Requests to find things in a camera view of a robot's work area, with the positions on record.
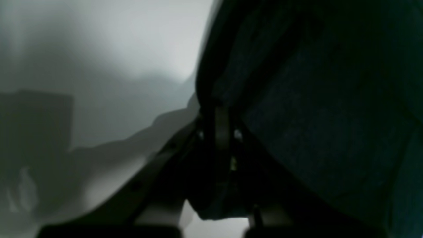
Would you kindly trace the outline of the image left gripper white left finger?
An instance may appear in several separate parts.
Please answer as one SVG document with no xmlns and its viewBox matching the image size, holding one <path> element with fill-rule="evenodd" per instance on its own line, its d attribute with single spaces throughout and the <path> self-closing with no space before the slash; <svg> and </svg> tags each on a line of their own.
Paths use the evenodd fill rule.
<svg viewBox="0 0 423 238">
<path fill-rule="evenodd" d="M 178 131 L 110 199 L 67 223 L 43 227 L 38 238 L 183 238 L 179 228 L 186 177 L 203 118 Z"/>
</svg>

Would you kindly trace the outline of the image left gripper black right finger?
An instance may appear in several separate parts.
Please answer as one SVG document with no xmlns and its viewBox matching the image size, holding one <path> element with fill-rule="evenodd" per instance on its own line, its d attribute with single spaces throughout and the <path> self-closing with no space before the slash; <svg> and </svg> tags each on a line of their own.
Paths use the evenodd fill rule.
<svg viewBox="0 0 423 238">
<path fill-rule="evenodd" d="M 247 238 L 387 237 L 311 192 L 219 104 L 211 109 L 211 148 L 214 184 L 235 188 L 250 224 Z"/>
</svg>

